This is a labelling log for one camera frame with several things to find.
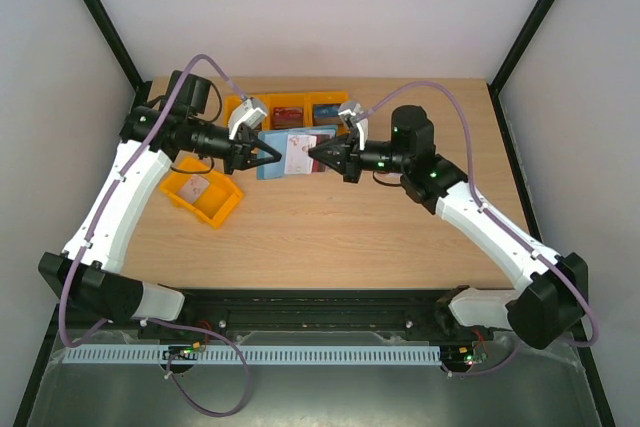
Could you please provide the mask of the white pink credit card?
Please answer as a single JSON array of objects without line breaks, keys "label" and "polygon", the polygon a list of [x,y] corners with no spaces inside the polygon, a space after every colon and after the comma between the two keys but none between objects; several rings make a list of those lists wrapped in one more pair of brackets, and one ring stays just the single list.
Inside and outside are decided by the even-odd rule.
[{"label": "white pink credit card", "polygon": [[314,160],[308,155],[310,148],[317,144],[314,134],[290,134],[287,136],[284,174],[308,175],[313,172]]}]

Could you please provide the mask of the teal leather card holder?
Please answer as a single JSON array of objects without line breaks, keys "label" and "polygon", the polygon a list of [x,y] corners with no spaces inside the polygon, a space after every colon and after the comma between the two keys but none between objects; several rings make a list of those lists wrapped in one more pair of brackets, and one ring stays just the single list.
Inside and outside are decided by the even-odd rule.
[{"label": "teal leather card holder", "polygon": [[278,162],[257,168],[258,180],[323,173],[327,167],[312,159],[311,148],[336,136],[336,126],[305,127],[284,130],[262,131],[258,138],[282,154]]}]

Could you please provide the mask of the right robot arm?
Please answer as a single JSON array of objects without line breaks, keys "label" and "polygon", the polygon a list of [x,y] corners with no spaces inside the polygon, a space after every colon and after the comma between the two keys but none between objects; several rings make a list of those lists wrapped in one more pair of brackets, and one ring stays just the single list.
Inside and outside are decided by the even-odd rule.
[{"label": "right robot arm", "polygon": [[458,229],[506,275],[509,290],[459,287],[450,292],[436,314],[443,336],[455,339],[477,326],[510,330],[542,350],[584,317],[586,262],[545,246],[479,194],[469,171],[437,153],[434,125],[423,108],[396,108],[387,141],[368,139],[359,122],[349,133],[311,148],[309,155],[346,182],[358,182],[364,171],[399,175],[414,203]]}]

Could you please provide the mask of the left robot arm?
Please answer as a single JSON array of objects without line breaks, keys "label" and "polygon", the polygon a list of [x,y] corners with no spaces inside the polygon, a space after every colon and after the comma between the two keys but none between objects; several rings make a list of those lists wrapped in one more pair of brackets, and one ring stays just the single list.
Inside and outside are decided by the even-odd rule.
[{"label": "left robot arm", "polygon": [[268,114],[255,96],[240,102],[224,127],[202,119],[213,84],[173,72],[164,95],[132,108],[108,177],[82,225],[58,254],[46,252],[38,271],[59,299],[59,308],[85,309],[114,322],[176,320],[184,294],[127,278],[121,271],[129,241],[158,183],[179,153],[219,160],[225,173],[280,160],[255,131]]}]

